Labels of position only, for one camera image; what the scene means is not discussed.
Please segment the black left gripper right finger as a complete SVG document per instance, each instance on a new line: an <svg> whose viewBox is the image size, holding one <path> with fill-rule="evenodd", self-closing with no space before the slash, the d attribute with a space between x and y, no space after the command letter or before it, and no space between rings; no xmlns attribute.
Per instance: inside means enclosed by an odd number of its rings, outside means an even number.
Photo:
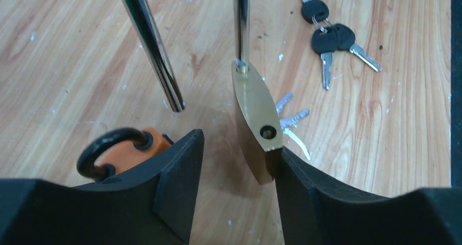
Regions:
<svg viewBox="0 0 462 245"><path fill-rule="evenodd" d="M461 244L461 189L383 197L282 150L275 177L285 244Z"/></svg>

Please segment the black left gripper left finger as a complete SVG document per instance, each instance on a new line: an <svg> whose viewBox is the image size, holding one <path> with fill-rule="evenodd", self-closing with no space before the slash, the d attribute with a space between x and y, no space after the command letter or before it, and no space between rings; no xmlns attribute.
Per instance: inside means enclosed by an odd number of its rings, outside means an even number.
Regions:
<svg viewBox="0 0 462 245"><path fill-rule="evenodd" d="M204 134L102 183L1 179L1 244L188 244Z"/></svg>

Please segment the orange black Opel padlock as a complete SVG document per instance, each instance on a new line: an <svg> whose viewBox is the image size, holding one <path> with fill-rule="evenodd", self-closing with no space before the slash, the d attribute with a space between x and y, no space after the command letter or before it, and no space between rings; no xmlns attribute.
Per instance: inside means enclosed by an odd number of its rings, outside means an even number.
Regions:
<svg viewBox="0 0 462 245"><path fill-rule="evenodd" d="M95 183L121 174L169 149L174 142L153 127L121 127L92 141L80 154L77 172Z"/></svg>

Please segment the large brass padlock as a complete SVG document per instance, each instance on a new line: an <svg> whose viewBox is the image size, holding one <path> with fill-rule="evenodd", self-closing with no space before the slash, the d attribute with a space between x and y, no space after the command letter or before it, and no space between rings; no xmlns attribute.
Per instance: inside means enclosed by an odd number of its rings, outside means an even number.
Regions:
<svg viewBox="0 0 462 245"><path fill-rule="evenodd" d="M121 0L174 112L185 109L177 80L147 0ZM235 60L232 63L236 134L242 154L261 185L273 181L283 149L275 103L250 62L250 0L233 0Z"/></svg>

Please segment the black-headed key bunch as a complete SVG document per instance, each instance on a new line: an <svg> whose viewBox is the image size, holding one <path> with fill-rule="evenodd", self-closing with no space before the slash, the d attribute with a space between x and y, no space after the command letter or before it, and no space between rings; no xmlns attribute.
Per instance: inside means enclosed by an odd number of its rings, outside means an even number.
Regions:
<svg viewBox="0 0 462 245"><path fill-rule="evenodd" d="M331 65L335 51L348 51L359 57L374 71L381 72L381 66L356 43L353 30L342 23L331 23L328 19L329 14L328 6L322 0L302 0L302 17L317 28L312 34L311 47L322 61L323 88L330 90Z"/></svg>

